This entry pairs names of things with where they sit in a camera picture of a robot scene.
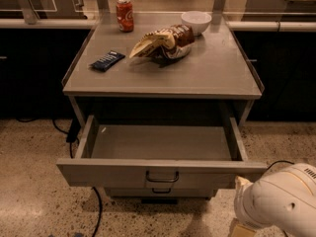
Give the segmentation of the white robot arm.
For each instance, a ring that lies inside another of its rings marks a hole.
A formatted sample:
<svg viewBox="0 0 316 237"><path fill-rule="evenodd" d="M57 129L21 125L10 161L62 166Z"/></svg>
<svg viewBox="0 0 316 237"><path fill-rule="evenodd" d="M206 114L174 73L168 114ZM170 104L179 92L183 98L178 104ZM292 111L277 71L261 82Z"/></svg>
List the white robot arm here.
<svg viewBox="0 0 316 237"><path fill-rule="evenodd" d="M294 237L316 237L316 168L297 163L256 182L237 176L234 211L250 229L276 226Z"/></svg>

